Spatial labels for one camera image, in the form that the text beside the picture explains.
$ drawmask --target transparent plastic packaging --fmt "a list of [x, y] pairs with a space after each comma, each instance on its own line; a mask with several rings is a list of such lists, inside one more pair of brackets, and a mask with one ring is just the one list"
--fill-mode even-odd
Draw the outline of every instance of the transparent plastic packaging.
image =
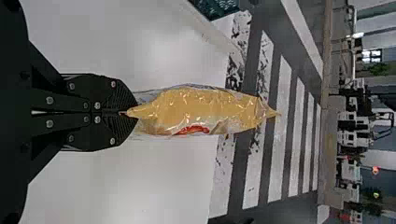
[[200, 85], [134, 92], [138, 106], [121, 112], [137, 118], [133, 134], [157, 136], [240, 133], [278, 115], [260, 98]]

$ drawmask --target sidewalk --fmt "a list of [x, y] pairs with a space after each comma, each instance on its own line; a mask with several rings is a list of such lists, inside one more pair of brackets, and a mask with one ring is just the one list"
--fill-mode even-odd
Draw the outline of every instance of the sidewalk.
[[346, 35], [347, 29], [342, 20], [341, 12], [333, 12], [332, 9], [340, 7], [343, 1], [329, 0], [326, 6], [326, 27], [324, 39], [324, 72], [322, 84], [322, 125], [321, 125], [321, 154], [319, 168], [318, 203], [326, 204], [333, 208], [343, 209], [344, 198], [348, 191], [335, 187], [336, 156], [337, 156], [337, 113], [344, 111], [346, 99], [340, 96], [329, 96], [329, 93], [338, 92], [339, 68], [344, 64], [348, 76], [351, 76], [351, 57], [332, 54], [332, 50], [346, 48], [346, 45], [333, 44], [331, 39], [337, 39]]

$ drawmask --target screw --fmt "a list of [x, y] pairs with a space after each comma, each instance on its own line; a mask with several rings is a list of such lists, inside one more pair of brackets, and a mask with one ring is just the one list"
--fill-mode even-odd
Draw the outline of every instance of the screw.
[[47, 120], [46, 121], [46, 125], [47, 125], [47, 128], [52, 128], [53, 127], [53, 120], [52, 119]]
[[47, 105], [52, 105], [53, 104], [53, 98], [52, 97], [47, 97], [46, 98], [46, 100], [47, 100]]
[[74, 135], [73, 135], [73, 134], [70, 134], [67, 140], [68, 140], [69, 142], [74, 142]]
[[27, 80], [27, 79], [29, 79], [30, 74], [27, 73], [27, 72], [20, 72], [20, 77], [21, 77], [21, 79], [23, 79], [23, 80]]
[[69, 89], [70, 91], [73, 91], [76, 88], [76, 85], [73, 82], [69, 83]]
[[100, 109], [100, 103], [99, 103], [99, 102], [96, 102], [95, 105], [94, 105], [94, 107], [95, 107], [95, 109]]
[[100, 120], [101, 120], [101, 119], [100, 119], [99, 116], [96, 116], [96, 117], [95, 117], [95, 123], [100, 123]]
[[22, 144], [22, 145], [21, 145], [21, 153], [26, 153], [26, 152], [28, 152], [28, 151], [29, 151], [29, 148], [30, 148], [29, 144], [27, 144], [27, 143]]

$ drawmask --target red label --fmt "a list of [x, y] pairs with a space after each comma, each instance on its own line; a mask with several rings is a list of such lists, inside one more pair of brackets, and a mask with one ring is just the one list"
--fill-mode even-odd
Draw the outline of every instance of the red label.
[[192, 134], [192, 133], [210, 133], [210, 131], [206, 127], [202, 127], [199, 125], [192, 125], [190, 127], [183, 128], [175, 135], [185, 135], [185, 134]]

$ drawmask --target traffic light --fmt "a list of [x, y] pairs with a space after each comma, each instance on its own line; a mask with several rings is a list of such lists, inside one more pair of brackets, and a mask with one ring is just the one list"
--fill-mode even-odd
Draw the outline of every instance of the traffic light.
[[379, 173], [379, 168], [378, 168], [378, 166], [373, 166], [373, 175], [378, 175], [378, 173]]

